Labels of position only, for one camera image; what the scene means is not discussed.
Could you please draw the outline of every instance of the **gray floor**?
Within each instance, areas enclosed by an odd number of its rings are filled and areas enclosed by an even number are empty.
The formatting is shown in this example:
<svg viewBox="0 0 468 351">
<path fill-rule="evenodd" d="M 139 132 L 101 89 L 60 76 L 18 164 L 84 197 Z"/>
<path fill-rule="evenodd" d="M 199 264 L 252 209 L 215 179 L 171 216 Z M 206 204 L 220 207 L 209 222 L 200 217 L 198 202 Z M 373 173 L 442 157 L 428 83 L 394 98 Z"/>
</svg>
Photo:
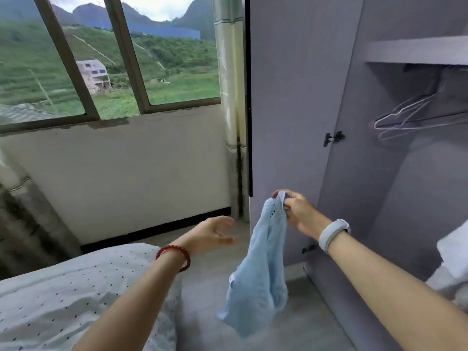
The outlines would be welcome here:
<svg viewBox="0 0 468 351">
<path fill-rule="evenodd" d="M 143 240 L 164 246 L 187 229 Z M 225 301 L 229 275 L 247 253 L 249 225 L 237 222 L 235 247 L 196 257 L 184 272 L 177 351 L 308 350 L 355 351 L 348 337 L 322 300 L 301 266 L 285 270 L 289 300 L 272 324 L 248 340 L 241 340 L 216 318 Z"/>
</svg>

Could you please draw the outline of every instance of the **window pane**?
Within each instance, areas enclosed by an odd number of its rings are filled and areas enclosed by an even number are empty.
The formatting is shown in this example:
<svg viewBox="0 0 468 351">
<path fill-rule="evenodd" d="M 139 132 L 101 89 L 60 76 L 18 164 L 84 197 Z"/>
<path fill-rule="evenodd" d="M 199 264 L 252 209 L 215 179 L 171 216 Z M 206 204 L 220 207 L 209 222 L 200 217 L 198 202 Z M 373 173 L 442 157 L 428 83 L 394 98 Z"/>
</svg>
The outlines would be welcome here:
<svg viewBox="0 0 468 351">
<path fill-rule="evenodd" d="M 212 0 L 122 2 L 151 104 L 219 97 Z"/>
<path fill-rule="evenodd" d="M 101 119 L 138 115 L 103 0 L 50 2 Z"/>
<path fill-rule="evenodd" d="M 33 0 L 0 0 L 0 124 L 84 114 Z"/>
</svg>

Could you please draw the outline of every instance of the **shelf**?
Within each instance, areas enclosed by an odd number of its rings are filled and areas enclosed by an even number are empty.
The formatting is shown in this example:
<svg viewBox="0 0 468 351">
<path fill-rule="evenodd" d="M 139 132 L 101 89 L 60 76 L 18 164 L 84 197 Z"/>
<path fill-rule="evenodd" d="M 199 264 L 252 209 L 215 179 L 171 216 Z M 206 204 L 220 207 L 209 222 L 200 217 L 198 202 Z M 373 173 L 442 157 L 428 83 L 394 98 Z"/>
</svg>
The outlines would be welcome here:
<svg viewBox="0 0 468 351">
<path fill-rule="evenodd" d="M 369 63 L 468 65 L 468 35 L 382 40 L 369 43 Z"/>
</svg>

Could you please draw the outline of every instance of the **white house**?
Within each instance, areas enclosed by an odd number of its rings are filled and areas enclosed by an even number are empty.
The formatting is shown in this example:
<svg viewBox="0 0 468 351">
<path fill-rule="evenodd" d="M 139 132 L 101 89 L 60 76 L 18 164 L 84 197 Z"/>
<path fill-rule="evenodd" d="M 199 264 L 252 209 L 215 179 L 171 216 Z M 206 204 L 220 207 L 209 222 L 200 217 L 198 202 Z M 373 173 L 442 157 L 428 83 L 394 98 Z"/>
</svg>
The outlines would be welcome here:
<svg viewBox="0 0 468 351">
<path fill-rule="evenodd" d="M 76 64 L 89 93 L 95 94 L 102 89 L 111 88 L 106 67 L 99 60 L 78 60 Z"/>
</svg>

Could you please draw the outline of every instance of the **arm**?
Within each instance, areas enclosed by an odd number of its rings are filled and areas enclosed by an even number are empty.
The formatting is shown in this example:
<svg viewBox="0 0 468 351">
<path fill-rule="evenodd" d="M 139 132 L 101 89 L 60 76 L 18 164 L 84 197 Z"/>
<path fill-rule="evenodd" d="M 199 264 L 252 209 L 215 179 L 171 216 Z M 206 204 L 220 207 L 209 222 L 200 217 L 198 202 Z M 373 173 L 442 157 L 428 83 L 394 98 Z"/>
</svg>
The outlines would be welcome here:
<svg viewBox="0 0 468 351">
<path fill-rule="evenodd" d="M 291 191 L 288 194 L 292 197 L 284 201 L 291 208 L 288 220 L 318 240 L 331 220 L 304 196 Z M 468 348 L 468 316 L 425 283 L 344 231 L 331 241 L 329 254 L 405 351 Z"/>
<path fill-rule="evenodd" d="M 209 218 L 172 245 L 200 254 L 235 239 L 223 234 L 232 227 L 229 217 Z M 73 351 L 140 351 L 143 349 L 174 278 L 185 263 L 179 250 L 167 250 L 81 337 Z"/>
</svg>

